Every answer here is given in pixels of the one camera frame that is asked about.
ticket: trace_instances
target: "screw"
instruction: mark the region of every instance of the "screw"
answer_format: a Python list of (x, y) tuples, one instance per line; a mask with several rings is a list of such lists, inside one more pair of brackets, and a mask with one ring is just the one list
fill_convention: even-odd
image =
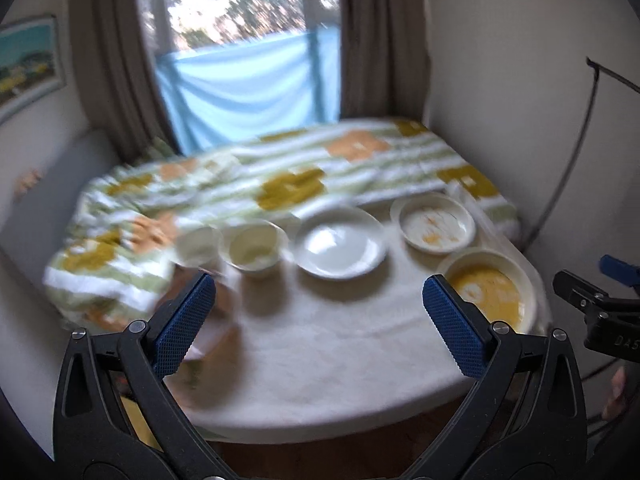
[(137, 334), (138, 332), (142, 332), (145, 328), (146, 328), (146, 323), (141, 319), (139, 319), (137, 321), (133, 321), (129, 325), (129, 332), (133, 332), (134, 334)]
[(558, 341), (565, 341), (566, 340), (566, 332), (564, 330), (560, 330), (559, 328), (556, 328), (554, 330), (554, 337), (556, 339), (558, 339)]
[(494, 323), (494, 332), (497, 334), (504, 335), (509, 331), (509, 325), (503, 323), (501, 321), (496, 321)]
[(76, 328), (71, 333), (71, 338), (72, 339), (82, 339), (84, 336), (86, 336), (86, 329), (85, 328)]

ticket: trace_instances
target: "person's hand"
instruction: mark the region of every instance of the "person's hand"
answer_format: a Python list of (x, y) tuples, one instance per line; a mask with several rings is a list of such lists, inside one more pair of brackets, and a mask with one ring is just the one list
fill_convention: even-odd
[(613, 420), (626, 408), (626, 399), (623, 397), (626, 385), (626, 372), (620, 367), (611, 379), (611, 394), (602, 410), (603, 420)]

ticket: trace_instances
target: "wooden floor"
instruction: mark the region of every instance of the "wooden floor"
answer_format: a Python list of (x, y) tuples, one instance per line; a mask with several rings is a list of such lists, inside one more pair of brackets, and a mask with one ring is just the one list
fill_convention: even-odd
[(454, 414), (462, 399), (365, 433), (304, 444), (254, 446), (216, 443), (232, 469), (246, 478), (358, 480), (401, 475)]

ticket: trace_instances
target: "soup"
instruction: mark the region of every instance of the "soup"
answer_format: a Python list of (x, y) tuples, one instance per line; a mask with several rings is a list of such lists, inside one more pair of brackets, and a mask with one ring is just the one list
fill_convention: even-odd
[(514, 330), (520, 325), (522, 300), (513, 282), (488, 266), (467, 267), (449, 283), (462, 297), (478, 307), (489, 322), (504, 321)]

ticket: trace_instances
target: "framed painting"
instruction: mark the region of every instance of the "framed painting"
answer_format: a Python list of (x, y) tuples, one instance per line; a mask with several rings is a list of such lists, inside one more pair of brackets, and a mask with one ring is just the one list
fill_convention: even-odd
[(0, 123), (64, 85), (54, 16), (0, 27)]

